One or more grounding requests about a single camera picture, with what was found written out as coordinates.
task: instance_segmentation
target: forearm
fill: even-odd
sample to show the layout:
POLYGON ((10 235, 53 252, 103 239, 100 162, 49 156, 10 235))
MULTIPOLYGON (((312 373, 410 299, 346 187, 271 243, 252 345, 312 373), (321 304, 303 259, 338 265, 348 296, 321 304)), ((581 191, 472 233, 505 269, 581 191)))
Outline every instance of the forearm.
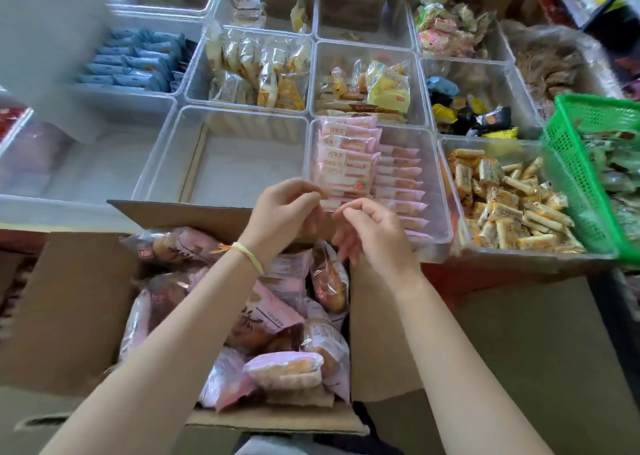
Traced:
POLYGON ((398 284, 396 292, 407 341, 448 455, 551 454, 427 279, 416 275, 398 284))
POLYGON ((257 277, 242 253, 227 252, 80 405, 42 453, 168 452, 257 277))

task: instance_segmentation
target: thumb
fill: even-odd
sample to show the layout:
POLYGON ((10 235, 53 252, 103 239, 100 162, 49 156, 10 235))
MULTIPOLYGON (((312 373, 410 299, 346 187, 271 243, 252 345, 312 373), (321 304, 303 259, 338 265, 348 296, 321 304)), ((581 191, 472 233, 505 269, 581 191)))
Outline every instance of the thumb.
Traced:
POLYGON ((344 218, 356 229, 361 239, 376 233, 378 226, 370 216, 360 209, 346 208, 343 212, 344 218))
POLYGON ((311 214, 315 206, 320 204, 320 199, 322 199, 320 192, 307 192, 286 206, 286 208, 291 211, 294 217, 300 216, 301 219, 304 219, 311 214))

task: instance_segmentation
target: person's right hand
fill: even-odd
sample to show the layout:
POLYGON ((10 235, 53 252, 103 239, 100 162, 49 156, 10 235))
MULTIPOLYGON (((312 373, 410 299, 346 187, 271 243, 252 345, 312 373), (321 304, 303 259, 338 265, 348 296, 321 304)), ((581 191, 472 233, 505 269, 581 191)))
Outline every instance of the person's right hand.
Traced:
POLYGON ((339 248, 339 259, 357 264, 364 251, 369 263, 389 287, 407 274, 421 274, 420 263, 395 212, 371 199, 356 199, 333 213, 338 227, 332 243, 339 248))

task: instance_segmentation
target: floor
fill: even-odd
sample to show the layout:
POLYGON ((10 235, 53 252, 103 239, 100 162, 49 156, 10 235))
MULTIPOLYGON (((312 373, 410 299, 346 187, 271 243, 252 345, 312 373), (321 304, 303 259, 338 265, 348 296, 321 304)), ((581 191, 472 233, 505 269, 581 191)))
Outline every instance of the floor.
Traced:
MULTIPOLYGON (((637 455, 640 414, 585 279, 473 294, 457 316, 478 352, 556 455, 637 455)), ((16 423, 50 398, 0 388, 0 445, 36 454, 54 427, 16 423)), ((367 405, 382 439, 406 455, 442 455, 423 391, 367 405)), ((185 428, 174 453, 230 453, 239 433, 185 428)))

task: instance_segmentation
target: person's left hand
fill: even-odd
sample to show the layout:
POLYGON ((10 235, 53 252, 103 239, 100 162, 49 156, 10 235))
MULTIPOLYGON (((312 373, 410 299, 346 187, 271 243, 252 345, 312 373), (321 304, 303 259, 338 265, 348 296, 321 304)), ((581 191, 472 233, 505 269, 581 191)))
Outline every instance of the person's left hand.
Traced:
POLYGON ((316 232, 324 218, 320 199, 328 199, 328 194, 301 178, 267 187, 258 197, 240 243, 267 268, 301 230, 316 232))

